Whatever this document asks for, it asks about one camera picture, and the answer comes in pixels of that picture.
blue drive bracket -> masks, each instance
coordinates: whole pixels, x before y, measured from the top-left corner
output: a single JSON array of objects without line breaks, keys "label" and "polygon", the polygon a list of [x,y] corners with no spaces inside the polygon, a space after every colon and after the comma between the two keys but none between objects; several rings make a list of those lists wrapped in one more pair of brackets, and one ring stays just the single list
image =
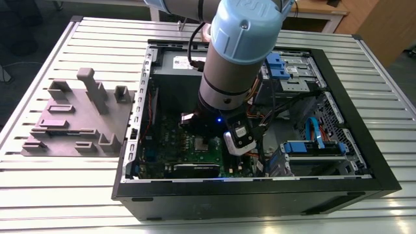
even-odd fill
[{"label": "blue drive bracket", "polygon": [[291,78],[291,74],[287,73],[286,70],[286,62],[282,60],[280,58],[280,54],[279,53],[271,53],[267,56],[267,62],[271,66],[271,78],[274,79],[290,79]]},{"label": "blue drive bracket", "polygon": [[284,143],[284,149],[286,152],[284,153],[306,153],[307,150],[307,146],[304,142],[287,142]]}]

gray block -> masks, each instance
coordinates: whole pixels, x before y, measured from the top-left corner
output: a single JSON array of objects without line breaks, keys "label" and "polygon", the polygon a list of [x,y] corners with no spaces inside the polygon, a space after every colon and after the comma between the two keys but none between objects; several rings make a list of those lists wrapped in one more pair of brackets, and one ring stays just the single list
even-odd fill
[{"label": "gray block", "polygon": [[79,134],[82,138],[100,138],[100,132],[98,131],[98,129],[82,129]]},{"label": "gray block", "polygon": [[30,134],[36,138],[48,138],[50,134],[47,133],[47,129],[46,127],[39,127],[39,128],[32,128],[32,131],[30,132]]},{"label": "gray block", "polygon": [[86,84],[88,97],[92,100],[100,115],[107,115],[108,107],[106,105],[106,99],[103,97],[104,87],[102,84],[96,84],[96,81],[94,80],[94,74],[95,71],[92,68],[83,67],[78,70],[78,79]]},{"label": "gray block", "polygon": [[23,145],[23,148],[28,152],[43,153],[47,151],[48,147],[39,140],[27,141]]},{"label": "gray block", "polygon": [[74,108],[74,105],[66,105],[66,104],[59,104],[59,105],[51,105],[48,107],[48,111],[51,113],[74,113],[76,109]]},{"label": "gray block", "polygon": [[43,119],[39,126],[47,128],[68,128],[70,123],[64,119]]},{"label": "gray block", "polygon": [[116,135],[111,135],[111,139],[107,140],[104,134],[100,135],[99,146],[104,152],[118,152],[120,151],[122,143],[118,140]]},{"label": "gray block", "polygon": [[71,91],[64,80],[55,80],[48,88],[48,92],[55,100],[67,100],[66,93]]},{"label": "gray block", "polygon": [[118,103],[131,103],[131,95],[127,86],[116,86],[115,97]]},{"label": "gray block", "polygon": [[94,145],[91,141],[78,141],[75,149],[80,153],[94,153],[98,151],[98,147]]},{"label": "gray block", "polygon": [[[75,108],[75,112],[55,113],[50,112],[48,108],[58,105],[58,101],[52,98],[47,104],[40,120],[34,126],[31,136],[28,137],[28,142],[34,140],[40,140],[48,150],[36,151],[32,150],[32,146],[27,147],[22,151],[24,156],[74,156],[74,157],[119,157],[120,141],[126,137],[126,130],[131,116],[131,103],[118,103],[116,97],[114,95],[115,90],[107,91],[107,106],[108,114],[100,115],[98,112],[92,101],[90,100],[86,89],[74,89],[72,92],[66,92],[67,101],[64,104],[71,103]],[[135,92],[130,91],[130,96],[134,98]],[[70,125],[68,128],[42,128],[42,120],[66,120]],[[107,138],[111,138],[115,134],[118,142],[115,145],[104,143],[106,151],[99,146],[100,134],[104,134]],[[95,152],[79,152],[76,149],[76,142],[88,141],[96,146],[98,150]]]}]

robotic arm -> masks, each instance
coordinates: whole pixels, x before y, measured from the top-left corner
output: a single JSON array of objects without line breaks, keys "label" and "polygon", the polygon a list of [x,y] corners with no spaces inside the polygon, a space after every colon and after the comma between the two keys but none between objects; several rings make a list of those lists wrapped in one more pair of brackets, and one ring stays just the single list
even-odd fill
[{"label": "robotic arm", "polygon": [[159,10],[212,23],[195,113],[182,125],[206,138],[224,136],[228,151],[256,147],[244,98],[275,47],[295,0],[146,0]]}]

aluminum extrusion table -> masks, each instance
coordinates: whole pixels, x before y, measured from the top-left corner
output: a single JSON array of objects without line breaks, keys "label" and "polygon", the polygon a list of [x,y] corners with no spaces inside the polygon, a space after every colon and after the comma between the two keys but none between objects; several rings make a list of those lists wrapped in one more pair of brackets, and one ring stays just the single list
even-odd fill
[{"label": "aluminum extrusion table", "polygon": [[47,88],[82,88],[92,67],[107,89],[138,90],[148,39],[188,40],[196,25],[74,17],[0,133],[0,231],[54,233],[414,233],[416,112],[363,41],[282,31],[278,45],[326,51],[403,190],[328,215],[139,222],[111,200],[118,158],[24,157],[22,145],[47,106]]}]

blue clip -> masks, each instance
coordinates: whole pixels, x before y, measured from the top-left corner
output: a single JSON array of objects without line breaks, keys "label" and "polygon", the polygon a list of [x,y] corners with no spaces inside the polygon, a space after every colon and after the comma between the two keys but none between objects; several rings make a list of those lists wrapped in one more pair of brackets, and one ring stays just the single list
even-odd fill
[{"label": "blue clip", "polygon": [[308,151],[304,142],[290,142],[290,143],[291,143],[292,152],[306,153]]},{"label": "blue clip", "polygon": [[319,145],[319,148],[320,149],[324,149],[326,148],[326,145],[324,145],[324,141],[323,141],[323,136],[320,134],[320,130],[319,130],[319,123],[318,123],[318,119],[315,117],[310,117],[307,119],[307,124],[306,124],[306,138],[307,140],[311,140],[311,130],[310,130],[310,127],[311,127],[311,122],[314,124],[314,129],[315,129],[315,139],[318,141],[318,145]]},{"label": "blue clip", "polygon": [[291,153],[292,152],[292,148],[291,148],[291,144],[290,143],[284,143],[284,149],[286,149],[286,153]]},{"label": "blue clip", "polygon": [[290,79],[291,74],[287,73],[287,71],[286,71],[286,64],[287,63],[282,60],[280,54],[279,53],[271,53],[266,59],[267,59],[267,62],[271,66],[271,73],[272,73],[272,74],[270,74],[271,78]]},{"label": "blue clip", "polygon": [[343,155],[347,153],[347,147],[346,147],[346,144],[343,143],[343,142],[340,142],[339,144],[338,144],[338,146],[339,146],[339,150],[340,150],[340,152],[343,153]]}]

